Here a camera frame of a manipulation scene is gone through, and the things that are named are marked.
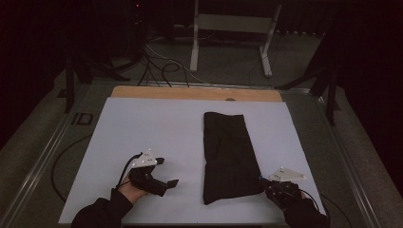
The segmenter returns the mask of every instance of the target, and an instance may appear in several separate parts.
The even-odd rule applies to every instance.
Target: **person's arm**
[[[122,218],[144,195],[145,191],[130,183],[120,186],[118,190],[112,189],[110,200],[99,198],[81,209],[71,223],[71,228],[120,228]]]
[[[328,218],[316,209],[311,199],[303,199],[284,210],[285,222],[291,228],[329,228]]]

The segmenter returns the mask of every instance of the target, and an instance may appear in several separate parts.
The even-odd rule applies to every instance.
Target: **wooden edge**
[[[111,94],[114,98],[155,98],[186,100],[235,100],[244,102],[282,102],[275,90],[237,88],[154,87],[118,85]]]

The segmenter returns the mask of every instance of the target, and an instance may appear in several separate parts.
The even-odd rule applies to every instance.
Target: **white stand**
[[[193,47],[190,59],[190,71],[197,72],[198,70],[199,29],[245,31],[267,33],[266,42],[263,46],[260,46],[259,52],[263,64],[264,76],[271,77],[272,69],[270,68],[269,59],[267,57],[267,50],[269,49],[270,42],[273,38],[280,10],[281,5],[278,5],[272,18],[203,14],[199,13],[199,0],[195,0]]]

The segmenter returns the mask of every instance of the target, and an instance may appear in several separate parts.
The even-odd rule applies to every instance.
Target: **white paper sheet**
[[[324,213],[286,103],[108,98],[59,222],[71,223],[81,208],[97,198],[109,199],[127,160],[148,148],[157,158],[165,158],[153,177],[179,183],[162,198],[142,198],[124,223],[284,222],[282,212],[264,193],[203,204],[202,118],[208,111],[244,115],[262,176],[268,178],[282,166],[304,174],[307,180],[295,183],[315,198]]]

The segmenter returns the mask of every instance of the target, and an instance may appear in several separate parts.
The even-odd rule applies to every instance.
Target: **black sleeve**
[[[99,198],[81,209],[71,222],[71,228],[121,228],[122,218],[133,204],[119,191],[112,189],[110,200]]]
[[[284,212],[291,228],[330,228],[328,218],[318,212],[311,199],[303,199]]]

